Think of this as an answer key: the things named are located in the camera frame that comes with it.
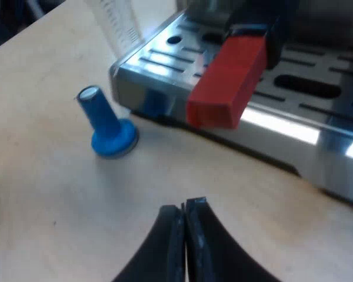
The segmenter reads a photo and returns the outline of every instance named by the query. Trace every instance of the white top of cap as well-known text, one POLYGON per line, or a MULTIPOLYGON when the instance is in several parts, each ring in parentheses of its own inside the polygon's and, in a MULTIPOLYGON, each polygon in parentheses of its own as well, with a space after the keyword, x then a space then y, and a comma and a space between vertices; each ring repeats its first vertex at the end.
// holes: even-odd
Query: white top of cap
POLYGON ((97 86, 88 87, 80 93, 80 100, 90 100, 97 94, 98 91, 99 88, 97 86))

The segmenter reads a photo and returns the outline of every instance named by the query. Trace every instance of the red wooden block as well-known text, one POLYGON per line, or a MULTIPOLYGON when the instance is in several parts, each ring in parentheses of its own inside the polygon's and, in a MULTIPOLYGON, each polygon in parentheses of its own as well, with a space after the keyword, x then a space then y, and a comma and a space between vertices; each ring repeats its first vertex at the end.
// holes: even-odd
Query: red wooden block
POLYGON ((188 123, 236 128, 266 66, 264 37, 228 38, 188 97, 188 123))

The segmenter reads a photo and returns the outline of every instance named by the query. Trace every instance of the hole in tray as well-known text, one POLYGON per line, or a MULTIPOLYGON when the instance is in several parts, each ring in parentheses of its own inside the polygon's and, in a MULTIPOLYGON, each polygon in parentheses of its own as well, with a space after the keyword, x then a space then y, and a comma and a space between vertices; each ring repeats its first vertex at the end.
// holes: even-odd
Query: hole in tray
POLYGON ((337 85, 299 78, 294 75, 279 75, 275 78, 274 83, 280 88, 302 92, 324 99, 333 99, 341 94, 341 88, 337 85))
POLYGON ((172 36, 169 39, 167 39, 167 43, 169 43, 169 44, 177 44, 180 41, 182 41, 182 38, 179 35, 172 36))

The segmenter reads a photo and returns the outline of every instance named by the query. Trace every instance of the wooden table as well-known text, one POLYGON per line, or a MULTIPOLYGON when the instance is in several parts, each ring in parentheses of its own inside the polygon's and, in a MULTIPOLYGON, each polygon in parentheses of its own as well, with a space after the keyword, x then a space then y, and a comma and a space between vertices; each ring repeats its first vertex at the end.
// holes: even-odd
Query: wooden table
MULTIPOLYGON (((144 29, 174 8, 143 5, 144 29)), ((134 151, 97 157, 75 96, 89 84, 110 96, 114 60, 78 0, 0 47, 0 281, 110 281, 161 205, 197 196, 283 281, 353 281, 353 207, 294 175, 135 116, 134 151)))

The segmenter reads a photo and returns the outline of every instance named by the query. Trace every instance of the stainless steel tray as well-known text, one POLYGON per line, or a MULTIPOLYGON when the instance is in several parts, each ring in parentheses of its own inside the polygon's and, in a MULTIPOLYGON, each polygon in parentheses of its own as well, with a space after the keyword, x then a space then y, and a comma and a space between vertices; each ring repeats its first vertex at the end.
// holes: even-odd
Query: stainless steel tray
MULTIPOLYGON (((148 118, 185 123, 186 100, 219 52, 220 35, 185 14, 170 19, 112 66, 114 99, 148 118)), ((286 44, 238 129, 201 131, 293 167, 353 201, 353 51, 286 44)))

